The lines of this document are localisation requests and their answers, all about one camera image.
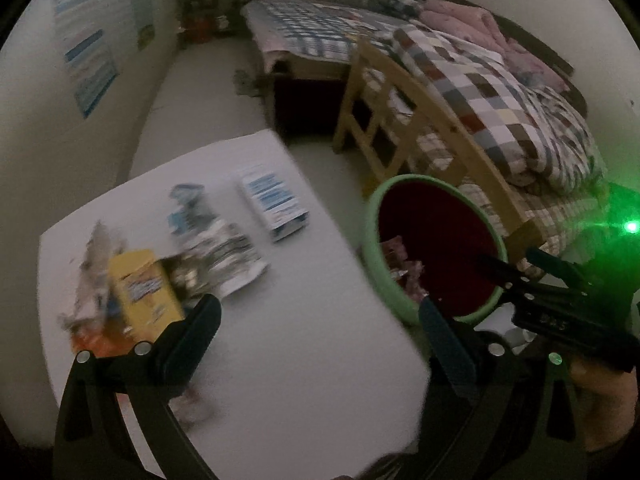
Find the beige newspaper ball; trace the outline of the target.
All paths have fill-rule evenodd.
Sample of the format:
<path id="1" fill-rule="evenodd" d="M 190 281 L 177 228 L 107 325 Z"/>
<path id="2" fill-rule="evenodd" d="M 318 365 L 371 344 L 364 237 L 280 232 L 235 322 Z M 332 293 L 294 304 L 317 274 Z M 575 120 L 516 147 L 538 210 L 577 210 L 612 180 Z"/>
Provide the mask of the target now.
<path id="1" fill-rule="evenodd" d="M 215 415 L 215 408 L 203 398 L 194 385 L 188 385 L 183 393 L 169 401 L 169 407 L 183 430 L 208 422 Z"/>

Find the pink wrapper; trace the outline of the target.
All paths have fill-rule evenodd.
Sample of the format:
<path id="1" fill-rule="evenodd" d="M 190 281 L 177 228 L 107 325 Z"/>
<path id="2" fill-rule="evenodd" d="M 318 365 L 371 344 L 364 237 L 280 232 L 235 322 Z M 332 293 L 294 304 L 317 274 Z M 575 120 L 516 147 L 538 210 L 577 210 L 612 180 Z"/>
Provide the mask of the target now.
<path id="1" fill-rule="evenodd" d="M 407 249 L 400 236 L 386 240 L 381 244 L 381 248 L 394 282 L 413 302 L 420 304 L 428 296 L 428 292 L 421 285 L 423 263 L 409 259 Z"/>

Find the orange snack wrapper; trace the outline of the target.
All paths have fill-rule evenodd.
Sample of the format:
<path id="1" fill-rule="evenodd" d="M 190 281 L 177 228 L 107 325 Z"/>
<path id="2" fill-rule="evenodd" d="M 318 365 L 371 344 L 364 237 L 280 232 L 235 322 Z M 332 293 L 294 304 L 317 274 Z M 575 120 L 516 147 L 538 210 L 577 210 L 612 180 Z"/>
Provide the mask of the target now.
<path id="1" fill-rule="evenodd" d="M 134 341 L 130 337 L 120 330 L 109 328 L 94 330 L 90 327 L 81 327 L 70 334 L 70 344 L 73 352 L 88 350 L 97 358 L 124 356 L 134 348 Z"/>

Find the yellow iced tea carton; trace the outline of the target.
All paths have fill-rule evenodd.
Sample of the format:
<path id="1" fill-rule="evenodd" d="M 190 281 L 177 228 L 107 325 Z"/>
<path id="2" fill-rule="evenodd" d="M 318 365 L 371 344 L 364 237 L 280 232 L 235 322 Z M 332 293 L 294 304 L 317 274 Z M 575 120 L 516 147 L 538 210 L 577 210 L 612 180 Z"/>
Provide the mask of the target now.
<path id="1" fill-rule="evenodd" d="M 168 276 L 151 249 L 113 256 L 108 277 L 135 340 L 154 342 L 171 323 L 184 319 Z"/>

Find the black gold snack wrapper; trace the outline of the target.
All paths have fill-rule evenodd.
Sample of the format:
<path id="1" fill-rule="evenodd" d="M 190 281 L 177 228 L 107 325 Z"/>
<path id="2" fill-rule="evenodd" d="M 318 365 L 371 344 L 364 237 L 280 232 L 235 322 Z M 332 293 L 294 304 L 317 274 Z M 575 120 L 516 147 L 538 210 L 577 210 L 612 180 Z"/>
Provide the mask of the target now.
<path id="1" fill-rule="evenodd" d="M 201 296 L 200 274 L 192 259 L 175 255 L 161 258 L 158 262 L 168 277 L 172 291 L 182 304 Z"/>

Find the blue white crumpled wrapper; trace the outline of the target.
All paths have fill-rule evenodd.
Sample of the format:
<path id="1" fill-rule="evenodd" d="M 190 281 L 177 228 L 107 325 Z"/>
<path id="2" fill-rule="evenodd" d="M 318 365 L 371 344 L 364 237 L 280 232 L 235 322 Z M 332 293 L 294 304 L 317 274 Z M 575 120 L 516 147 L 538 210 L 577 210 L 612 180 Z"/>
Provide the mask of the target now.
<path id="1" fill-rule="evenodd" d="M 176 206 L 168 216 L 171 233 L 175 236 L 191 236 L 205 231 L 218 218 L 207 201 L 205 188 L 201 184 L 181 183 L 175 185 L 169 197 Z"/>

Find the white blue milk carton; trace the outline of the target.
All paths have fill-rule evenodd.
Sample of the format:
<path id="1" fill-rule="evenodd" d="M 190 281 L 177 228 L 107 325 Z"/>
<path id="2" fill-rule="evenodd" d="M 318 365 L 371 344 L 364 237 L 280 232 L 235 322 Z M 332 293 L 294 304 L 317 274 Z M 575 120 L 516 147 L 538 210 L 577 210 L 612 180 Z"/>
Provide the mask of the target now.
<path id="1" fill-rule="evenodd" d="M 238 174 L 238 185 L 273 243 L 308 224 L 308 209 L 277 172 L 265 166 L 246 168 Z"/>

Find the wooden chair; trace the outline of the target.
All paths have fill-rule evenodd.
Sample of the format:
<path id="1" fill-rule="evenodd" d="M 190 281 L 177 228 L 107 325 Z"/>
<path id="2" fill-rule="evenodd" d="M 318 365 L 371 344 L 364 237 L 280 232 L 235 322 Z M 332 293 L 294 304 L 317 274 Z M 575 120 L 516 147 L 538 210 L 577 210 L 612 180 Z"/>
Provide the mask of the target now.
<path id="1" fill-rule="evenodd" d="M 428 95 L 404 68 L 363 37 L 357 41 L 344 99 L 332 141 L 335 153 L 353 138 L 373 174 L 382 184 L 400 174 L 408 159 L 422 154 L 418 137 L 434 132 L 452 161 L 433 176 L 455 188 L 472 180 L 483 191 L 506 230 L 509 260 L 525 258 L 528 248 L 546 242 L 535 218 L 526 216 L 513 188 L 485 152 L 442 104 Z"/>

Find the pink folded blanket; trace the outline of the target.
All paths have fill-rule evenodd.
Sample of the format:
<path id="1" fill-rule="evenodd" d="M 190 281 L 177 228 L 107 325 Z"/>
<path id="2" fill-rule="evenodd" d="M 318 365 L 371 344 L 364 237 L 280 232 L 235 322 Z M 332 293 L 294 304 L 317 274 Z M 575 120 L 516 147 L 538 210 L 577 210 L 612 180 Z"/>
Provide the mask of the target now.
<path id="1" fill-rule="evenodd" d="M 565 80 L 540 58 L 516 40 L 506 38 L 494 16 L 483 8 L 445 0 L 426 0 L 421 6 L 419 21 L 431 29 L 498 53 L 509 72 L 526 86 L 546 86 L 559 93 L 570 90 Z"/>

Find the bed with plaid blanket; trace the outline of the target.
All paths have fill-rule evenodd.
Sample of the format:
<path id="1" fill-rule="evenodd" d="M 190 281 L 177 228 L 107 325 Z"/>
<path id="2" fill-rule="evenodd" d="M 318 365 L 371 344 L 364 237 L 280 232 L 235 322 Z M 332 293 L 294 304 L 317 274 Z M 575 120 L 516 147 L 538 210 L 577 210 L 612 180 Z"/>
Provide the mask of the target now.
<path id="1" fill-rule="evenodd" d="M 262 72 L 298 80 L 346 77 L 360 38 L 384 47 L 403 20 L 316 0 L 250 0 L 241 11 Z"/>

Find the red container on floor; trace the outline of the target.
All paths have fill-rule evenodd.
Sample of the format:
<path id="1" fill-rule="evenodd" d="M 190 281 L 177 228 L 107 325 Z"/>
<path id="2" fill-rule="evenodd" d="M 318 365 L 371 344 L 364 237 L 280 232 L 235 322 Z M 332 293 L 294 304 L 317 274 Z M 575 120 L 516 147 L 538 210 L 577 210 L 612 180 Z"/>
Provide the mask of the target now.
<path id="1" fill-rule="evenodd" d="M 213 38 L 215 27 L 209 18 L 194 18 L 186 30 L 191 44 L 206 44 Z"/>

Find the dark bedside shelf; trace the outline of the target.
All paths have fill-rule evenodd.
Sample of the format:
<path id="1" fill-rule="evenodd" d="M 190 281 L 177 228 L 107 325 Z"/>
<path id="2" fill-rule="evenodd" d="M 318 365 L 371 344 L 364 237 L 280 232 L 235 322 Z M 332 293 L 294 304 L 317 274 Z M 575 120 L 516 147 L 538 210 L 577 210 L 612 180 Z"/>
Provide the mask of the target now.
<path id="1" fill-rule="evenodd" d="M 243 0 L 176 0 L 177 42 L 180 49 L 191 45 L 186 30 L 194 18 L 209 18 L 215 27 L 213 38 L 236 35 L 244 29 Z"/>

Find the blue wall poster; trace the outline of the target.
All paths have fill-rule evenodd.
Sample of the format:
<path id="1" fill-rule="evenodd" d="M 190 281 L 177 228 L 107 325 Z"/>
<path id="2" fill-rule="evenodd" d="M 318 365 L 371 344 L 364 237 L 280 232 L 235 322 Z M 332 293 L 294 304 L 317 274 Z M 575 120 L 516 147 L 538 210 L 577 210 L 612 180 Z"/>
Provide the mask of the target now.
<path id="1" fill-rule="evenodd" d="M 137 50 L 131 0 L 51 0 L 54 39 L 73 95 L 89 116 Z"/>

